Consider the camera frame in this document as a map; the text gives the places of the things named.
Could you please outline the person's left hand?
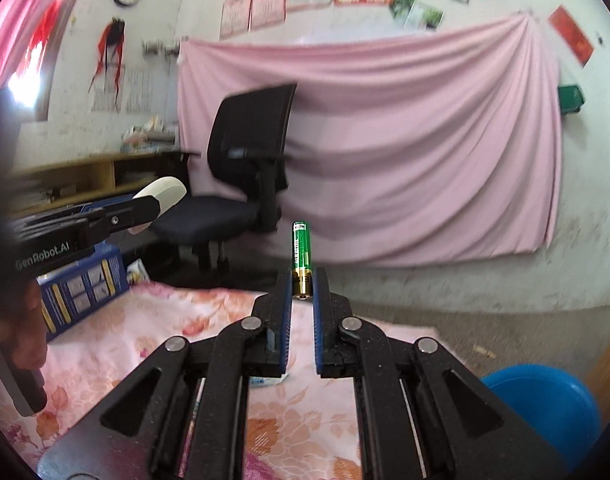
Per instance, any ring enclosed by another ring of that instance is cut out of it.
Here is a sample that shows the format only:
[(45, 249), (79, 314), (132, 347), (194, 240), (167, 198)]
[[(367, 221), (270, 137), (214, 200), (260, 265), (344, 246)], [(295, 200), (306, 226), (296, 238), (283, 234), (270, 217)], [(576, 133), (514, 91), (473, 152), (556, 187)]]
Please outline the person's left hand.
[(27, 283), (20, 314), (0, 314), (0, 344), (9, 346), (13, 363), (20, 370), (39, 370), (46, 363), (47, 326), (41, 310), (41, 290), (36, 281)]

